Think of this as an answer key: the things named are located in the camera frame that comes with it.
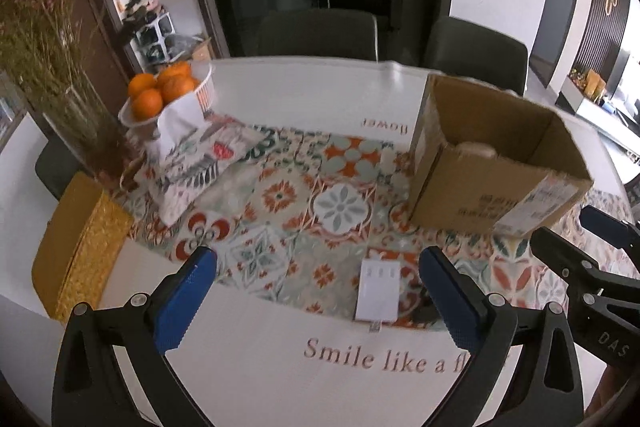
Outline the white tv console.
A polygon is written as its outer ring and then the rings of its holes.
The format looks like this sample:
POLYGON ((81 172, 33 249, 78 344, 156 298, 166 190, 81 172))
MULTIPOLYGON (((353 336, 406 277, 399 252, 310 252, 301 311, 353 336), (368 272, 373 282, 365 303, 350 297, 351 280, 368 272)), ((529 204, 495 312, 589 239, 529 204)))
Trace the white tv console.
POLYGON ((639 87, 606 90, 606 82, 593 69, 573 69, 555 105, 592 124, 601 133, 624 144, 639 138, 639 87))

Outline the orange fruit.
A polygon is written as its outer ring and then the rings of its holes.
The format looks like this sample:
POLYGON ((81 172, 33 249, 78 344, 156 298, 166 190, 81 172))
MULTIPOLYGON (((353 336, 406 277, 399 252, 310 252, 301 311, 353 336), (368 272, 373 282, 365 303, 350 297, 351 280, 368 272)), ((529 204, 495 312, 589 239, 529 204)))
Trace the orange fruit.
POLYGON ((155 88, 140 92, 131 102, 131 113, 135 121, 146 121, 160 115, 164 100, 160 90, 155 88))
POLYGON ((143 91, 154 89, 156 86, 156 78, 148 72, 142 72, 131 78, 128 83, 128 96, 134 101, 143 91))
POLYGON ((160 94, 166 105, 177 101, 178 98, 182 98, 190 92, 193 92, 198 87, 198 82, 187 75, 172 76, 163 83, 160 87, 160 94))

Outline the patterned table runner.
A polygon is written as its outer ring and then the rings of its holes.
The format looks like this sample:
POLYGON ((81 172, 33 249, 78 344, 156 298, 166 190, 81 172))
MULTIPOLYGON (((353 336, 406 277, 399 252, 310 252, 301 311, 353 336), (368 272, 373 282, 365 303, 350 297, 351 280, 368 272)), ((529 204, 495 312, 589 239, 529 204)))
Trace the patterned table runner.
POLYGON ((512 305, 565 303, 565 283, 524 239, 427 230, 408 216, 410 156, 390 142, 293 128, 265 135, 168 227, 134 181, 145 155, 122 176, 116 199, 134 218, 130 235, 155 254, 188 259, 216 251, 221 284, 311 313, 352 319, 361 262, 399 261, 397 322, 416 325, 418 258, 435 245, 483 291, 512 305))

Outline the yellow woven placemat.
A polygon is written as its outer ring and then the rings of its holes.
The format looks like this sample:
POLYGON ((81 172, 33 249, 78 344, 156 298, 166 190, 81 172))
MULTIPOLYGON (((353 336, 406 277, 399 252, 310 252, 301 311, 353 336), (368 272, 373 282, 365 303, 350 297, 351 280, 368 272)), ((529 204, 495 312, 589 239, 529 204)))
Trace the yellow woven placemat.
POLYGON ((77 303, 100 303, 133 223, 98 182, 75 174, 32 264, 32 283, 51 319, 66 323, 77 303))

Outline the glass vase with dried flowers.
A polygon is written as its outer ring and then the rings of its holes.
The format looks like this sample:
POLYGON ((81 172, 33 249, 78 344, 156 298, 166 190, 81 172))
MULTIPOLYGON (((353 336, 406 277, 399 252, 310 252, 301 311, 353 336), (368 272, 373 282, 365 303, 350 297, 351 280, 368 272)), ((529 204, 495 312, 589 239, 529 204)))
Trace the glass vase with dried flowers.
POLYGON ((97 176, 118 178, 124 130, 86 72, 90 37, 76 0, 1 0, 1 72, 97 176))

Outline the dark chair right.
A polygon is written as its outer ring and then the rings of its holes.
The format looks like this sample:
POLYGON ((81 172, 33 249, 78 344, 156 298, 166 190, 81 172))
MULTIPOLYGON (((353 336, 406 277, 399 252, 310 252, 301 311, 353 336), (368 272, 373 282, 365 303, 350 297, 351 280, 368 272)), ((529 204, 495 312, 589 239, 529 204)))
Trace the dark chair right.
POLYGON ((523 96, 527 59, 524 43, 467 20, 446 16, 434 23, 424 66, 484 81, 523 96))

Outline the white rectangular power bank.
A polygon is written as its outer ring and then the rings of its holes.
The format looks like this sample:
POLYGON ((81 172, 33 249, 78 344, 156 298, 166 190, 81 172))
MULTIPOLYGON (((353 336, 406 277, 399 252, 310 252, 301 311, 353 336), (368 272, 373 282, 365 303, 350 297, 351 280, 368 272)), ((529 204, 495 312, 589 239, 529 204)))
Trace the white rectangular power bank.
POLYGON ((355 319, 394 323, 398 319, 400 262, 364 259, 361 262, 355 319))

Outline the white fruit basket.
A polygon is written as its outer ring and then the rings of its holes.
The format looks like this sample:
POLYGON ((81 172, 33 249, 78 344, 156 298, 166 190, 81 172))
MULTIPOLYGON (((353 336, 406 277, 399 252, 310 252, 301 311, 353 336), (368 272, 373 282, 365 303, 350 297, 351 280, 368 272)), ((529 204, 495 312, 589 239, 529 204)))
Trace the white fruit basket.
POLYGON ((134 76, 118 113, 119 122, 128 129, 151 126, 166 110, 186 100, 206 115, 214 104, 214 72, 213 63, 196 61, 175 64, 158 75, 134 76))

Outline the dark chair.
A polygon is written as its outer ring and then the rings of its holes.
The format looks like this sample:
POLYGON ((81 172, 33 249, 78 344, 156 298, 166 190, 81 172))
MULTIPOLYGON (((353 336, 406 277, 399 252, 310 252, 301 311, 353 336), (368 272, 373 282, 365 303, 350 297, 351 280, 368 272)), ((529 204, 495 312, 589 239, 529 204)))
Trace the dark chair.
POLYGON ((258 28, 256 54, 377 62, 378 21, 370 13, 339 9, 273 13, 258 28))
POLYGON ((446 16, 434 23, 424 66, 484 81, 523 96, 527 59, 524 43, 467 20, 446 16))

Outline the dark chair left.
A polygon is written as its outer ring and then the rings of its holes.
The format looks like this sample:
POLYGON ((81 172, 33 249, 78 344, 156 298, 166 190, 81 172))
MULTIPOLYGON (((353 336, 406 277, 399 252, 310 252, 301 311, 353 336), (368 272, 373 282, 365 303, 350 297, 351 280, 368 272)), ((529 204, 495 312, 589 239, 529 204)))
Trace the dark chair left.
POLYGON ((377 62, 378 21, 370 13, 339 9, 273 13, 258 28, 256 54, 377 62))

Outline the white shoe rack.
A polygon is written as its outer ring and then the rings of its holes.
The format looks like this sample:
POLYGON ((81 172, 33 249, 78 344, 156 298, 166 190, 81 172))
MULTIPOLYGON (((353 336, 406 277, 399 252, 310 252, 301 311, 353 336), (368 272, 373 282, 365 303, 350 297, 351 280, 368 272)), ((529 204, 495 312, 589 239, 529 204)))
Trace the white shoe rack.
POLYGON ((167 38, 175 35, 171 16, 160 0, 130 0, 122 13, 122 34, 143 69, 154 72, 170 62, 167 38))

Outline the floral fabric tissue cover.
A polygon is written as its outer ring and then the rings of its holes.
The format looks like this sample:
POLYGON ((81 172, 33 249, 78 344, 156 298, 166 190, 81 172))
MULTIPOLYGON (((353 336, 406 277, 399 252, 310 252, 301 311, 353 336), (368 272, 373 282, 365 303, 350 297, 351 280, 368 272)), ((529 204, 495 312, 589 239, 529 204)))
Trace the floral fabric tissue cover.
POLYGON ((262 132, 226 115, 207 119, 189 93, 160 113, 134 181, 151 197, 160 221, 170 227, 263 139, 262 132))

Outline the pink round octopus gadget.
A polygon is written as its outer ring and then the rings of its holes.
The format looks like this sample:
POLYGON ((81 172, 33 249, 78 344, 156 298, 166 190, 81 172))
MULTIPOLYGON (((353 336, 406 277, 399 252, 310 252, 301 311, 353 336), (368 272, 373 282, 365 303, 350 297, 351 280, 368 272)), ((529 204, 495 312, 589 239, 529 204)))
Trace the pink round octopus gadget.
POLYGON ((495 158, 497 151, 489 144, 480 142, 462 142, 456 146, 460 154, 475 155, 483 158, 495 158))

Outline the brown cardboard box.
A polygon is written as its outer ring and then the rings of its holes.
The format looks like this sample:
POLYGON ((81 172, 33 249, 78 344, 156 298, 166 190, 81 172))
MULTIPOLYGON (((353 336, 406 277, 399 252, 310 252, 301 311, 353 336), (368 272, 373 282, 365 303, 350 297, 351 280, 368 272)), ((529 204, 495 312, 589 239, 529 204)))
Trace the brown cardboard box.
POLYGON ((424 229, 527 237, 550 227, 593 186, 554 110, 477 81, 427 78, 410 152, 408 216, 424 229), (491 145, 495 158, 460 154, 491 145))

